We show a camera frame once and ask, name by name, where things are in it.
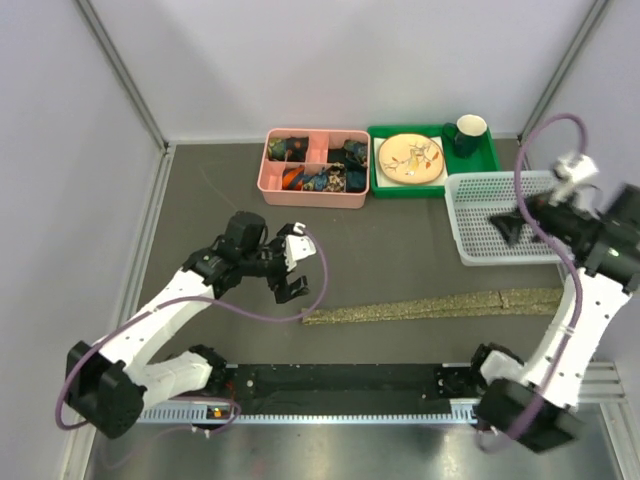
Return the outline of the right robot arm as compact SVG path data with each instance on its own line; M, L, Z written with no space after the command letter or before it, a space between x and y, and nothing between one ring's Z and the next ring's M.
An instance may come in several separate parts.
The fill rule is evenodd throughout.
M469 388L482 396L478 429L499 431L535 453L579 437L583 423L575 411L588 364L610 321L639 289L638 187L624 185L599 217L579 209L575 199L553 203L544 192L525 199L527 216L515 210L490 219L510 245L534 220L538 231L571 252L574 270L530 359L490 343L476 350L466 372Z

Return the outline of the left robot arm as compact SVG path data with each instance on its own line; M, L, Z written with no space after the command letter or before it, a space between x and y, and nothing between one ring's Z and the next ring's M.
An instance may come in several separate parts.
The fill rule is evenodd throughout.
M141 414L173 397L199 390L216 396L226 387L226 363L212 349L189 348L175 358L154 355L201 311L245 278L265 279L277 303L308 293L308 281L290 280L297 265L316 254L307 227L284 225L273 237L265 219L238 211L214 242L191 253L168 284L131 319L89 344L76 343L66 358L64 406L109 439L124 435Z

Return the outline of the olive green patterned tie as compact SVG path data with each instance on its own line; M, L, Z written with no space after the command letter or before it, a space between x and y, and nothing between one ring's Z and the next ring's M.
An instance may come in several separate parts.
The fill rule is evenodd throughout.
M524 288L447 295L383 304L318 309L301 322L329 325L437 318L553 315L562 288Z

